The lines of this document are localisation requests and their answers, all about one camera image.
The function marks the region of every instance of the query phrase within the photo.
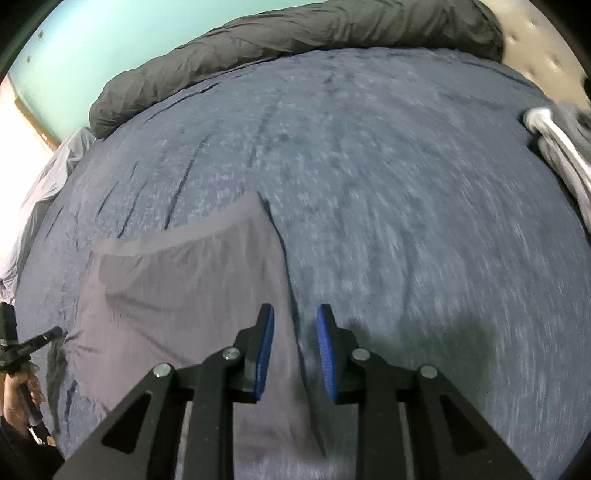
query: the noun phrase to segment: human hand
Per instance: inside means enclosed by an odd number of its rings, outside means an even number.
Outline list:
[[[27,436],[28,420],[27,413],[22,405],[19,387],[27,384],[31,391],[33,403],[39,406],[45,402],[45,396],[39,387],[39,380],[34,375],[37,369],[34,364],[25,364],[20,372],[14,375],[6,375],[4,379],[4,401],[2,403],[5,420],[23,436]]]

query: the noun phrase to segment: blue bedsheet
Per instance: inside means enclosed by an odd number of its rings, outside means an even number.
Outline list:
[[[95,239],[184,225],[256,190],[285,243],[330,460],[302,473],[266,459],[237,478],[353,478],[355,413],[328,405],[318,370],[315,308],[329,302],[390,362],[437,365],[537,479],[556,479],[591,428],[591,249],[527,148],[519,114],[545,103],[507,66],[424,49],[314,51],[182,90],[68,180],[22,275],[20,336],[72,324]],[[35,360],[69,455],[92,406],[59,349],[49,369]]]

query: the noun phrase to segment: black handle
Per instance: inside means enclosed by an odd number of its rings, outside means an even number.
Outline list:
[[[33,403],[33,399],[31,398],[31,391],[27,384],[23,383],[18,387],[21,393],[21,399],[23,402],[23,408],[27,413],[27,421],[31,427],[36,427],[40,423],[43,422],[43,416],[41,415],[41,410]]]

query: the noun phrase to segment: gray duvet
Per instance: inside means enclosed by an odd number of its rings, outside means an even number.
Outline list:
[[[269,456],[237,478],[353,478],[355,412],[330,406],[319,376],[315,308],[329,302],[393,364],[437,365],[537,479],[556,479],[591,428],[591,249],[518,120],[546,102],[509,67],[425,49],[313,51],[182,90],[68,180],[22,274],[20,336],[72,326],[96,239],[185,225],[256,190],[285,245],[327,458]],[[34,360],[70,455],[93,406],[59,348]]]
[[[478,0],[329,0],[251,15],[117,75],[90,107],[90,127],[106,138],[149,106],[221,73],[345,47],[456,48],[501,61],[503,38]]]

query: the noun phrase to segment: screw head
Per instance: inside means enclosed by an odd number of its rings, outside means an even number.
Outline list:
[[[433,380],[439,374],[437,368],[432,365],[423,365],[419,371],[424,378],[428,378],[429,380]]]
[[[369,353],[365,348],[356,348],[353,350],[351,356],[358,362],[365,362],[366,360],[369,360],[371,353]]]
[[[242,352],[238,348],[236,348],[235,346],[229,346],[228,348],[224,349],[224,351],[222,352],[222,356],[226,360],[235,360],[236,358],[238,358],[241,355],[242,355]]]
[[[171,371],[172,368],[169,364],[158,364],[154,367],[152,373],[156,375],[156,377],[162,378],[166,377]]]

